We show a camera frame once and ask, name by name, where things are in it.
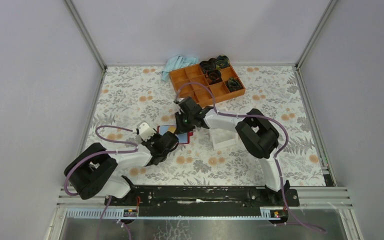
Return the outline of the red leather card holder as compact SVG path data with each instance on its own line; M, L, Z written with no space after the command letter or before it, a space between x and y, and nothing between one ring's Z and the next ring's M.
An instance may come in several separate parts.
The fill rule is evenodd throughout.
M157 132L160 135L163 135L167 132L167 127L170 125L158 125L157 126ZM185 145L190 143L190 138L193 136L193 132L187 132L187 133L181 133L181 134L176 134L176 137L179 140L180 145Z

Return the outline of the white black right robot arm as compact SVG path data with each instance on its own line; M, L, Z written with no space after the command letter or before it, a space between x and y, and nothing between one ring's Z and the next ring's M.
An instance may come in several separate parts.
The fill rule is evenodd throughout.
M281 205L287 199L290 185L282 176L278 154L285 148L279 145L279 132L274 125L281 124L264 116L256 108L247 114L221 112L214 106L202 108L191 97L175 99L179 111L175 113L176 134L194 129L221 129L235 132L246 150L259 160L265 179L267 201L273 206Z

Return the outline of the gold credit card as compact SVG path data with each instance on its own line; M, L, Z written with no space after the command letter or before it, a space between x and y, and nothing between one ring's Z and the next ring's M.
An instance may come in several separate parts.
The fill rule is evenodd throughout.
M175 125L168 125L167 126L167 130L166 130L166 132L170 132L170 133L172 133L172 134L175 134L175 132L176 132L176 126Z

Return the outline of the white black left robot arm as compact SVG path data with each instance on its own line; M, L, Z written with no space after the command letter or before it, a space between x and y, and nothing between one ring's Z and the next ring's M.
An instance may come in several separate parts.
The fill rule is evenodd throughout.
M118 176L117 171L156 166L179 145L178 137L169 131L160 134L154 128L137 128L135 133L141 142L125 141L129 147L122 150L108 150L99 142L90 145L64 170L64 192L83 200L102 193L116 197L124 206L132 204L133 184L126 177Z

